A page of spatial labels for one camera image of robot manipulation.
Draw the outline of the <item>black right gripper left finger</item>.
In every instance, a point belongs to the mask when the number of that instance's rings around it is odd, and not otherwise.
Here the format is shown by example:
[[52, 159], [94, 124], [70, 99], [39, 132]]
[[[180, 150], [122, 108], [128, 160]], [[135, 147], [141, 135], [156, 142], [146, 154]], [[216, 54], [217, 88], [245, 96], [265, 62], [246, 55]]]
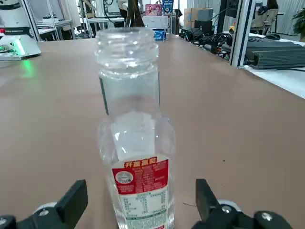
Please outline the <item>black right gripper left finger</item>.
[[13, 215], [1, 215], [2, 229], [73, 229], [88, 206], [86, 180], [77, 180], [53, 207], [42, 207], [17, 221]]

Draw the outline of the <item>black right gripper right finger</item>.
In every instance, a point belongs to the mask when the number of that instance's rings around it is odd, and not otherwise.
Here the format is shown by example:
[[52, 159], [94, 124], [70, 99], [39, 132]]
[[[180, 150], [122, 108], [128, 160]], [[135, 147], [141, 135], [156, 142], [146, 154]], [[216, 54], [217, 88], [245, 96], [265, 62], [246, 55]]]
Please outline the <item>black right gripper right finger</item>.
[[252, 217], [232, 204], [221, 204], [205, 179], [195, 182], [196, 207], [201, 220], [193, 229], [291, 229], [281, 215], [271, 211], [257, 211]]

